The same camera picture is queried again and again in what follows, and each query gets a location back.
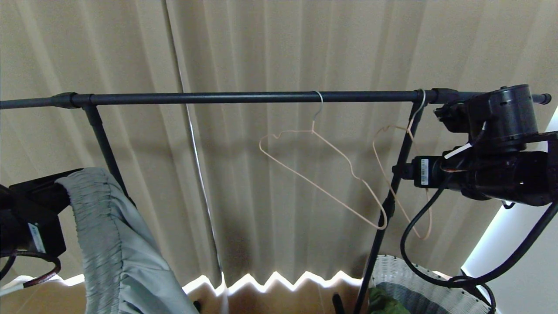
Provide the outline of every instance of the barcode sticker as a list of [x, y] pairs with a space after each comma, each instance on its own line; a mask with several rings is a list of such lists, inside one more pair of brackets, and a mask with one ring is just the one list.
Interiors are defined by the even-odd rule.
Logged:
[[428, 159], [420, 160], [420, 184], [428, 185]]
[[31, 236], [33, 237], [33, 242], [35, 243], [35, 248], [41, 253], [46, 253], [45, 245], [42, 243], [41, 233], [39, 228], [35, 225], [27, 223], [29, 225], [29, 230], [31, 231]]

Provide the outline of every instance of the curtain fold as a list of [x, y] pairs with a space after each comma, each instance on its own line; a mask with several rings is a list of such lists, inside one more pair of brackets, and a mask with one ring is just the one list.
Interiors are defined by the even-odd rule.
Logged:
[[[553, 0], [12, 0], [0, 6], [2, 99], [66, 91], [491, 91], [522, 83], [534, 93], [558, 94]], [[555, 107], [535, 107], [540, 130]], [[264, 283], [274, 271], [291, 282], [305, 271], [326, 279], [339, 270], [360, 277], [375, 230], [258, 148], [266, 134], [309, 129], [318, 108], [318, 103], [99, 108], [127, 189], [180, 284], [204, 274], [218, 286], [221, 271], [228, 284], [247, 273]], [[405, 126], [410, 108], [410, 103], [326, 104], [316, 130], [347, 154], [356, 175], [383, 199], [388, 189], [371, 143], [379, 128]], [[422, 154], [440, 154], [466, 141], [447, 132], [433, 109], [426, 107], [418, 127]], [[4, 185], [105, 166], [80, 110], [2, 111], [0, 127]], [[388, 169], [402, 139], [403, 132], [390, 130], [376, 140]], [[368, 191], [351, 178], [344, 159], [316, 137], [286, 134], [263, 146], [377, 219], [378, 206]], [[411, 182], [401, 184], [399, 197], [410, 215], [426, 202]], [[434, 205], [430, 239], [411, 237], [410, 257], [456, 274], [498, 208], [498, 201], [444, 193]], [[82, 272], [81, 257], [71, 211], [61, 220], [68, 246], [61, 275], [67, 278]], [[383, 253], [399, 254], [406, 225], [397, 208]], [[426, 228], [421, 221], [419, 232]], [[48, 265], [42, 267], [25, 261], [16, 263], [15, 271], [39, 275]]]

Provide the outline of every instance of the white woven basket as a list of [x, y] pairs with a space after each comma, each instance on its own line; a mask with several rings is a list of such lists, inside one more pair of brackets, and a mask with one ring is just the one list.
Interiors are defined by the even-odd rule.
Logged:
[[[433, 278], [440, 278], [424, 267], [418, 268]], [[444, 288], [423, 280], [395, 256], [378, 257], [370, 281], [370, 286], [373, 285], [384, 289], [412, 314], [485, 314], [490, 310], [463, 289]]]

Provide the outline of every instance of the white wall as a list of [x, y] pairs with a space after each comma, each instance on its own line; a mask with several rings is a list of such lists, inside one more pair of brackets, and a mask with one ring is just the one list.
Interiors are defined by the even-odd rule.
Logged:
[[[556, 113], [547, 131], [558, 130]], [[546, 150], [541, 143], [538, 150]], [[499, 266], [517, 248], [548, 206], [501, 208], [463, 265], [478, 277]], [[507, 273], [488, 283], [501, 314], [558, 312], [558, 217]]]

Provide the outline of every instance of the clothing rack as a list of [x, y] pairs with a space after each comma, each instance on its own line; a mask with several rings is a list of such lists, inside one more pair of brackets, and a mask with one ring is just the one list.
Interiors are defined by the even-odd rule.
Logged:
[[[423, 97], [425, 106], [432, 104], [445, 104], [449, 102], [462, 102], [483, 92], [458, 92], [447, 88], [433, 88], [428, 91], [345, 91], [345, 92], [320, 92], [323, 102], [412, 102], [409, 121], [415, 114], [410, 131], [414, 135], [422, 117], [421, 108]], [[533, 94], [533, 102], [547, 104], [550, 102], [549, 94]], [[320, 96], [314, 92], [255, 92], [255, 93], [145, 93], [145, 94], [77, 94], [62, 93], [46, 98], [15, 99], [0, 102], [0, 110], [36, 107], [60, 107], [66, 109], [81, 108], [85, 111], [89, 123], [95, 132], [95, 137], [103, 153], [110, 173], [121, 185], [124, 193], [128, 196], [124, 181], [118, 169], [118, 164], [110, 147], [107, 134], [103, 127], [103, 121], [97, 110], [97, 106], [109, 104], [203, 104], [203, 103], [302, 103], [321, 102]], [[409, 156], [412, 140], [409, 134], [405, 134], [403, 144], [397, 158], [397, 166], [403, 166]], [[391, 187], [395, 192], [399, 188], [401, 175], [394, 173]], [[395, 211], [395, 199], [392, 193], [388, 193], [383, 202], [387, 214], [387, 223]], [[384, 224], [380, 216], [378, 225]], [[364, 268], [364, 276], [353, 313], [358, 314], [362, 308], [365, 294], [374, 270], [374, 264], [382, 245], [386, 229], [378, 230], [370, 255]], [[334, 307], [337, 314], [345, 314], [345, 308], [339, 295], [333, 297]]]

